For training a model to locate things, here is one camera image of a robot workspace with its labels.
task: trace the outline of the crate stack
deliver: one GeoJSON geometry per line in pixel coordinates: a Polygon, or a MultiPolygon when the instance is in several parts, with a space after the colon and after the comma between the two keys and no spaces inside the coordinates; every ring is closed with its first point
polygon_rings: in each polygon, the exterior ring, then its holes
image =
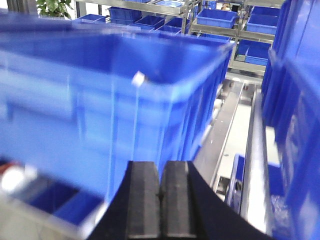
{"type": "Polygon", "coordinates": [[[287,0],[281,8],[262,83],[262,116],[281,153],[290,235],[320,239],[320,2],[287,0]]]}
{"type": "Polygon", "coordinates": [[[128,161],[193,159],[232,44],[0,18],[1,156],[108,203],[128,161]]]}

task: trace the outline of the white floor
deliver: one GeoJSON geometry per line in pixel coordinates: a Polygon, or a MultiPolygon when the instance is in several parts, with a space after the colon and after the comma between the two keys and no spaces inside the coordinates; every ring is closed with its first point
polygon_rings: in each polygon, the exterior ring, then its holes
{"type": "MultiPolygon", "coordinates": [[[[219,176],[230,178],[235,155],[246,155],[250,114],[251,106],[238,105],[218,170],[219,176]]],[[[268,162],[279,164],[274,129],[266,127],[265,135],[268,162]]]]}

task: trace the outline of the gray surface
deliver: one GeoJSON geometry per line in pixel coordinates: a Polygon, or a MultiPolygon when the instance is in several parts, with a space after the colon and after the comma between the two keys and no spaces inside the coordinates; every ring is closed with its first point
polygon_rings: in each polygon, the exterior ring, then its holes
{"type": "Polygon", "coordinates": [[[213,187],[230,128],[242,93],[243,83],[234,82],[193,163],[206,183],[213,187]]]}
{"type": "Polygon", "coordinates": [[[1,240],[80,240],[76,226],[0,195],[1,240]]]}
{"type": "Polygon", "coordinates": [[[253,96],[246,148],[241,216],[258,230],[271,235],[271,202],[266,129],[262,120],[262,94],[253,96]]]}
{"type": "Polygon", "coordinates": [[[36,0],[6,0],[9,11],[36,15],[36,0]]]}

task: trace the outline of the blue storage box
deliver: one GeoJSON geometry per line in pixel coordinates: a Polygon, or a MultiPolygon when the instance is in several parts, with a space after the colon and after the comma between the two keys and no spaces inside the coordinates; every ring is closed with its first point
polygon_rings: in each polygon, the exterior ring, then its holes
{"type": "Polygon", "coordinates": [[[137,28],[140,28],[141,30],[146,30],[148,32],[152,32],[153,30],[155,30],[155,28],[153,26],[148,26],[148,25],[141,25],[141,24],[132,23],[132,24],[130,24],[130,26],[137,27],[137,28]]]}
{"type": "Polygon", "coordinates": [[[237,19],[237,13],[224,10],[203,9],[196,17],[198,24],[231,29],[237,19]]]}
{"type": "Polygon", "coordinates": [[[72,26],[72,21],[62,19],[39,18],[12,11],[0,13],[0,33],[69,31],[72,26]]]}
{"type": "MultiPolygon", "coordinates": [[[[182,27],[182,22],[183,22],[183,19],[182,19],[181,17],[173,17],[172,19],[170,19],[170,20],[169,20],[166,24],[164,24],[164,25],[181,28],[181,27],[182,27]]],[[[190,20],[187,19],[187,20],[186,20],[186,25],[188,25],[189,23],[190,23],[190,20]]]]}
{"type": "Polygon", "coordinates": [[[0,154],[108,203],[129,160],[192,160],[232,46],[161,35],[2,38],[0,154]]]}
{"type": "Polygon", "coordinates": [[[142,17],[142,12],[138,10],[131,10],[115,6],[110,7],[108,10],[111,19],[136,21],[142,17]]]}
{"type": "Polygon", "coordinates": [[[179,34],[179,33],[181,33],[181,28],[180,27],[175,27],[175,26],[163,25],[163,26],[159,27],[157,29],[157,31],[164,31],[164,32],[179,34]]]}
{"type": "Polygon", "coordinates": [[[320,238],[320,66],[307,62],[298,58],[285,63],[297,91],[296,103],[285,105],[293,112],[282,157],[294,240],[320,238]]]}
{"type": "Polygon", "coordinates": [[[269,15],[269,16],[279,16],[280,9],[274,7],[265,7],[265,6],[254,6],[251,10],[251,15],[269,15]]]}
{"type": "Polygon", "coordinates": [[[79,191],[52,215],[79,226],[86,217],[103,202],[103,199],[85,191],[79,191]]]}
{"type": "Polygon", "coordinates": [[[145,16],[140,20],[136,21],[137,25],[147,25],[152,26],[154,29],[160,28],[163,24],[165,24],[165,18],[160,16],[145,16]]]}
{"type": "Polygon", "coordinates": [[[220,36],[220,35],[213,35],[213,34],[206,34],[206,33],[201,34],[201,37],[211,38],[221,43],[229,43],[231,40],[231,37],[228,37],[228,36],[220,36]]]}
{"type": "Polygon", "coordinates": [[[277,31],[278,19],[277,16],[254,14],[249,17],[249,20],[246,23],[246,30],[249,32],[274,35],[277,31]]]}
{"type": "Polygon", "coordinates": [[[78,17],[74,20],[75,22],[81,23],[95,23],[95,22],[106,22],[106,16],[87,14],[85,16],[78,17]]]}
{"type": "Polygon", "coordinates": [[[260,47],[249,47],[245,54],[245,62],[266,66],[268,61],[268,49],[260,47]]]}
{"type": "Polygon", "coordinates": [[[177,8],[177,7],[182,6],[182,2],[171,1],[171,0],[163,0],[163,1],[157,2],[155,5],[161,5],[161,6],[171,7],[171,8],[177,8]]]}
{"type": "Polygon", "coordinates": [[[31,200],[29,205],[52,214],[76,193],[76,189],[56,182],[31,200]]]}
{"type": "Polygon", "coordinates": [[[270,43],[260,42],[260,41],[250,41],[242,39],[239,41],[239,46],[237,48],[237,54],[240,55],[246,55],[246,52],[249,47],[256,47],[256,48],[262,48],[262,49],[269,49],[271,47],[270,43]]]}
{"type": "Polygon", "coordinates": [[[216,5],[217,5],[216,1],[208,1],[207,2],[207,6],[208,6],[209,9],[215,10],[216,9],[216,5]]]}
{"type": "Polygon", "coordinates": [[[130,25],[135,22],[134,20],[113,19],[113,18],[110,18],[110,21],[113,24],[122,24],[122,25],[130,25]]]}

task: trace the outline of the stainless steel rack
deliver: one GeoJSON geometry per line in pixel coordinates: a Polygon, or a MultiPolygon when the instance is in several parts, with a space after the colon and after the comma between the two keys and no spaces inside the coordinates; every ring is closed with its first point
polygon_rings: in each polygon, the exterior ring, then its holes
{"type": "MultiPolygon", "coordinates": [[[[272,34],[252,32],[252,31],[245,30],[245,26],[246,26],[246,23],[248,20],[247,12],[248,12],[249,6],[280,8],[283,3],[283,0],[267,0],[267,1],[263,1],[263,2],[260,2],[257,0],[244,0],[244,1],[238,1],[238,0],[220,1],[219,0],[218,2],[236,4],[236,5],[241,6],[240,18],[238,20],[238,23],[234,25],[234,28],[224,28],[224,27],[198,24],[197,19],[193,19],[191,26],[190,26],[190,29],[189,29],[190,34],[203,33],[203,34],[221,35],[221,36],[233,38],[235,43],[238,43],[238,41],[242,40],[242,39],[263,42],[263,43],[269,43],[269,44],[273,43],[275,36],[272,34]]],[[[232,55],[231,55],[231,59],[229,62],[230,68],[254,72],[259,75],[263,75],[265,73],[265,70],[266,70],[265,66],[251,64],[251,63],[247,63],[247,62],[239,60],[236,57],[236,51],[237,51],[237,44],[235,44],[235,46],[232,50],[232,55]]]]}
{"type": "Polygon", "coordinates": [[[152,0],[147,3],[141,3],[125,0],[76,0],[76,10],[78,17],[84,16],[86,14],[85,4],[92,3],[98,4],[99,6],[106,5],[125,9],[139,10],[154,14],[180,16],[183,18],[181,32],[185,33],[189,10],[191,10],[195,5],[199,4],[201,0],[184,0],[184,4],[179,7],[157,5],[156,3],[160,1],[161,0],[152,0]]]}

